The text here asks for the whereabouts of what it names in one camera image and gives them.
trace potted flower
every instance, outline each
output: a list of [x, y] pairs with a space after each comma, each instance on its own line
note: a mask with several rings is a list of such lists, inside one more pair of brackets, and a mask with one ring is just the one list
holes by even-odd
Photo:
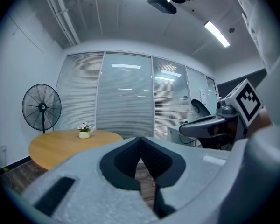
[[90, 137], [90, 133], [93, 132], [95, 130], [95, 127], [91, 127], [86, 123], [83, 123], [81, 125], [79, 125], [77, 127], [78, 130], [80, 130], [79, 132], [79, 138], [81, 139], [87, 139]]

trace wooden table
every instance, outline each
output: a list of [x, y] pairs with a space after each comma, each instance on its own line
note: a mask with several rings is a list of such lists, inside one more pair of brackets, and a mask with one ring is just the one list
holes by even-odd
[[80, 139], [79, 130], [62, 130], [41, 134], [29, 144], [31, 160], [44, 170], [50, 170], [72, 155], [123, 140], [116, 133], [95, 130], [89, 139]]

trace power outlet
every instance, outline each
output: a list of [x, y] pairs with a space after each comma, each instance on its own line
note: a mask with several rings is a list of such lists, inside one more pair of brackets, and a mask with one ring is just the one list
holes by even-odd
[[1, 145], [1, 148], [2, 148], [2, 152], [6, 151], [6, 146], [5, 145]]

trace baseboard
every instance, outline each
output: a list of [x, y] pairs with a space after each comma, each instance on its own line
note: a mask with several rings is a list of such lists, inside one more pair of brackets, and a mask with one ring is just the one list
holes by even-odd
[[[14, 162], [12, 164], [9, 164], [8, 166], [6, 166], [5, 168], [7, 168], [7, 172], [10, 171], [11, 169], [16, 168], [17, 166], [20, 166], [21, 164], [28, 162], [29, 160], [31, 160], [30, 156], [23, 158], [17, 162]], [[0, 168], [0, 175], [5, 173], [4, 168]]]

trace fluorescent light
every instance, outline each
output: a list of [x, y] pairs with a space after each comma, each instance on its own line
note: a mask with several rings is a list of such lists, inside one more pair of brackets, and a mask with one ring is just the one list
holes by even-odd
[[224, 47], [230, 46], [226, 38], [223, 36], [223, 34], [215, 27], [214, 24], [212, 24], [210, 21], [205, 23], [205, 28], [208, 29], [222, 44]]
[[178, 73], [175, 73], [175, 72], [171, 72], [171, 71], [168, 71], [168, 70], [161, 70], [161, 73], [173, 75], [173, 76], [176, 76], [176, 77], [180, 77], [181, 76], [181, 74], [178, 74]]
[[169, 81], [175, 81], [174, 79], [169, 79], [165, 77], [155, 77], [156, 79], [161, 79], [161, 80], [169, 80]]
[[140, 65], [111, 64], [112, 67], [140, 69]]

